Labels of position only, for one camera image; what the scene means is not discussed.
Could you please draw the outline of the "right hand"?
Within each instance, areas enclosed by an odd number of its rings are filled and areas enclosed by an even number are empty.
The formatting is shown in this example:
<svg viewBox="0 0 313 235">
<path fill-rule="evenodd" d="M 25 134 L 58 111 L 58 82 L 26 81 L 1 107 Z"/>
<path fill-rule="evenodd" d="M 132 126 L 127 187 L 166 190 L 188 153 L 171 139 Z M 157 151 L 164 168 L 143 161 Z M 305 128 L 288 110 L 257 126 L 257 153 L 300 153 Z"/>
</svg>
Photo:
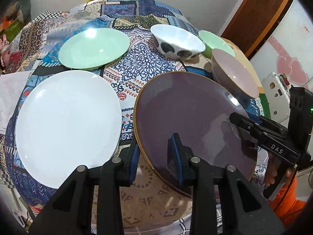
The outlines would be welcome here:
<svg viewBox="0 0 313 235">
<path fill-rule="evenodd" d="M 275 164 L 275 161 L 278 161 L 278 159 L 268 152 L 268 163 L 267 163 L 267 169 L 264 177 L 264 183 L 265 187 L 268 187 L 269 185 L 272 185 L 275 183 L 275 178 L 277 177 L 277 165 Z M 289 185 L 289 183 L 292 180 L 292 177 L 295 172 L 295 168 L 288 168 L 288 170 L 285 173 L 285 184 Z"/>
</svg>

